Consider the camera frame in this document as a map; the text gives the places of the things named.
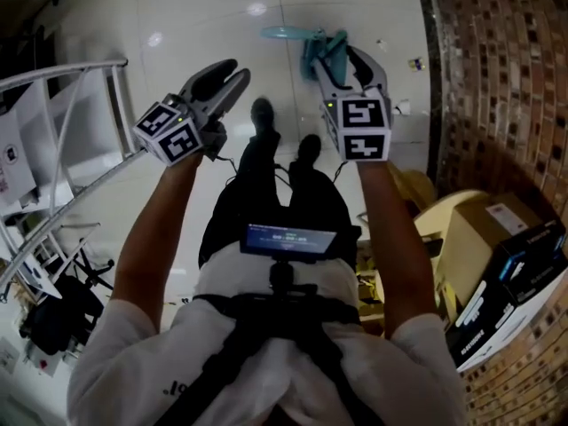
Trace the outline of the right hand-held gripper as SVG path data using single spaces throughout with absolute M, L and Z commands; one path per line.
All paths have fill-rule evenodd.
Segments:
M 359 48 L 348 45 L 347 55 L 364 90 L 323 100 L 327 133 L 344 162 L 386 162 L 391 146 L 391 102 L 383 94 L 388 90 L 386 72 Z M 312 67 L 321 91 L 351 91 L 337 82 L 323 59 L 316 58 Z

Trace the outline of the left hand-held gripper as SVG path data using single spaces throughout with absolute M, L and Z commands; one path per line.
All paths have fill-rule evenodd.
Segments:
M 168 94 L 155 102 L 132 128 L 142 147 L 168 167 L 199 152 L 214 161 L 227 140 L 215 117 L 231 111 L 251 79 L 247 68 L 233 75 L 237 66 L 236 59 L 211 64 L 186 81 L 180 96 Z M 207 115 L 189 103 L 208 100 Z

